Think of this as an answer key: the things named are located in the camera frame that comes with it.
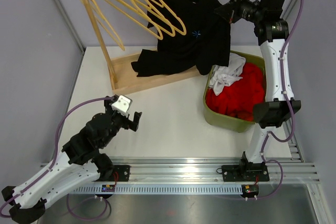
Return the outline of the red t shirt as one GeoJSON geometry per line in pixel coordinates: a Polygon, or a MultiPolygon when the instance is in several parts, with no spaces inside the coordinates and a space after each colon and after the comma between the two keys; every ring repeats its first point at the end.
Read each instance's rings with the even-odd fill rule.
{"type": "Polygon", "coordinates": [[[261,103],[265,97],[264,75],[253,63],[245,63],[237,81],[237,92],[240,97],[253,103],[261,103]]]}
{"type": "Polygon", "coordinates": [[[206,91],[205,102],[210,110],[218,114],[230,116],[244,121],[253,122],[253,114],[243,109],[236,98],[231,98],[226,92],[215,95],[213,89],[206,91]]]}

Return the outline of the white t shirt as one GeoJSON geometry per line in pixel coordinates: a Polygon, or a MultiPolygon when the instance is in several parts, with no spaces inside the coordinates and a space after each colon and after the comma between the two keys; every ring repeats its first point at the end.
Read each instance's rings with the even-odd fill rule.
{"type": "Polygon", "coordinates": [[[209,87],[216,96],[220,95],[225,87],[230,87],[234,82],[242,79],[240,75],[243,73],[245,63],[246,58],[231,53],[227,67],[215,65],[209,87]]]}

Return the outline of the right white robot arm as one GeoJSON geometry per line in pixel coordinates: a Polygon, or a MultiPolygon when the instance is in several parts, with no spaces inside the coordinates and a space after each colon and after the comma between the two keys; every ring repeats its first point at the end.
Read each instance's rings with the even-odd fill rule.
{"type": "Polygon", "coordinates": [[[301,109],[291,89],[288,70],[288,23],[281,18],[285,0],[230,0],[215,9],[215,13],[230,23],[240,19],[255,25],[254,33],[265,62],[266,96],[253,108],[256,126],[250,145],[237,165],[223,165],[225,182],[267,182],[269,174],[265,151],[274,138],[275,129],[293,119],[301,109]]]}

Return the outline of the black t shirt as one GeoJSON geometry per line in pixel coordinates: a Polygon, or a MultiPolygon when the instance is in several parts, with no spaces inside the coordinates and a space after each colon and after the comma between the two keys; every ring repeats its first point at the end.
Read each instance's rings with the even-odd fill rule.
{"type": "Polygon", "coordinates": [[[179,17],[186,35],[163,35],[157,50],[144,49],[131,63],[138,77],[176,74],[196,67],[207,75],[213,65],[229,65],[230,24],[215,14],[218,0],[164,0],[179,17]]]}

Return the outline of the yellow hanger of orange shirt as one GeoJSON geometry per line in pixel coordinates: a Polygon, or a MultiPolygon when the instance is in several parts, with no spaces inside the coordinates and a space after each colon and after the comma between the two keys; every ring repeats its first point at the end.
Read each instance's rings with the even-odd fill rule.
{"type": "Polygon", "coordinates": [[[112,27],[110,22],[107,20],[103,12],[101,11],[99,5],[97,4],[96,0],[80,0],[82,5],[85,7],[86,12],[89,16],[91,21],[92,27],[94,29],[96,38],[99,42],[101,48],[105,48],[106,44],[104,42],[103,36],[101,34],[100,28],[105,30],[105,32],[110,36],[110,38],[117,44],[117,46],[122,50],[125,51],[125,46],[117,34],[115,29],[112,27]]]}

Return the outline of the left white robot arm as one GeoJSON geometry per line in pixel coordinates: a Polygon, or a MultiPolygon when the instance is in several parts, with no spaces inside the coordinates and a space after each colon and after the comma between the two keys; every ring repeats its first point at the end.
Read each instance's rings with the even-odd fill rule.
{"type": "Polygon", "coordinates": [[[55,133],[55,150],[51,162],[19,186],[2,190],[4,209],[1,214],[16,223],[33,223],[63,196],[88,182],[117,179],[110,157],[100,150],[108,146],[121,129],[137,131],[141,112],[129,118],[132,100],[123,95],[103,97],[104,112],[98,113],[85,126],[59,147],[60,131],[55,133]]]}

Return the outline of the yellow hanger of red shirt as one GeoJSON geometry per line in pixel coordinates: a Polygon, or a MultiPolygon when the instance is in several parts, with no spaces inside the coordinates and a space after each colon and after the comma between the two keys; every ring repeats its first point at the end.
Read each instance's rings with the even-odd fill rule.
{"type": "MultiPolygon", "coordinates": [[[[171,37],[176,35],[176,30],[173,24],[158,10],[157,3],[152,0],[104,0],[110,6],[121,12],[128,19],[132,20],[140,27],[148,31],[151,35],[159,40],[163,40],[163,35],[167,34],[171,37]],[[129,12],[132,12],[139,17],[143,18],[149,24],[153,25],[156,32],[152,31],[145,24],[141,23],[137,19],[131,16],[129,12]]],[[[169,9],[163,0],[159,0],[159,3],[164,8],[169,9]]]]}
{"type": "MultiPolygon", "coordinates": [[[[149,32],[151,35],[153,35],[158,40],[163,39],[162,31],[157,23],[155,23],[145,12],[144,10],[138,5],[140,0],[104,0],[106,3],[108,3],[110,6],[121,12],[123,15],[125,15],[128,19],[132,20],[136,24],[138,24],[140,27],[145,29],[147,32],[149,32]],[[150,28],[147,28],[144,24],[142,24],[140,21],[135,19],[130,15],[129,12],[132,12],[136,15],[138,15],[140,18],[144,19],[148,23],[153,24],[154,28],[156,29],[156,32],[152,31],[150,28]]],[[[152,4],[150,4],[149,0],[145,0],[146,7],[152,7],[152,4]]]]}

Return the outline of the yellow hanger of front red shirt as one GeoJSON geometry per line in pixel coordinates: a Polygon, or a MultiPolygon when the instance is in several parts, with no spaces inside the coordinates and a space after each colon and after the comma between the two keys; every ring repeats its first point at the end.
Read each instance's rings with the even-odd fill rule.
{"type": "MultiPolygon", "coordinates": [[[[153,35],[158,40],[163,39],[162,31],[157,23],[155,23],[145,12],[144,10],[138,5],[140,0],[104,0],[106,3],[108,3],[110,6],[121,12],[123,15],[125,15],[128,19],[132,20],[136,24],[138,24],[140,27],[145,29],[147,32],[149,32],[151,35],[153,35]],[[130,15],[129,12],[132,12],[136,15],[138,15],[140,18],[144,19],[148,23],[153,24],[154,28],[156,29],[156,32],[152,31],[150,28],[147,28],[144,24],[142,24],[140,21],[135,19],[130,15]]],[[[146,7],[152,7],[152,4],[150,4],[149,0],[145,0],[146,7]]]]}

